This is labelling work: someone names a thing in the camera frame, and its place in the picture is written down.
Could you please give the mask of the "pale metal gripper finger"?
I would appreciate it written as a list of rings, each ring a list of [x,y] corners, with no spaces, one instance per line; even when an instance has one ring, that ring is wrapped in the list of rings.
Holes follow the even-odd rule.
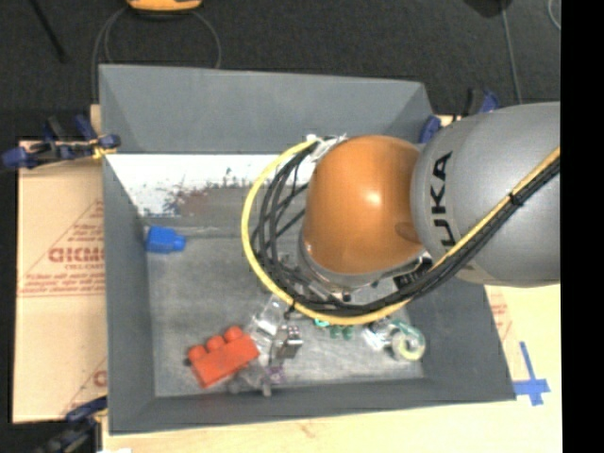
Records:
[[[261,311],[256,312],[250,323],[245,328],[259,355],[249,362],[244,369],[237,372],[227,384],[227,390],[231,394],[240,394],[249,391],[260,390],[260,350],[264,342],[275,334],[276,329],[281,326],[281,307],[276,299],[269,299]]]
[[[292,360],[304,344],[298,326],[279,326],[260,350],[260,390],[270,397],[275,386],[286,382],[285,362]]]

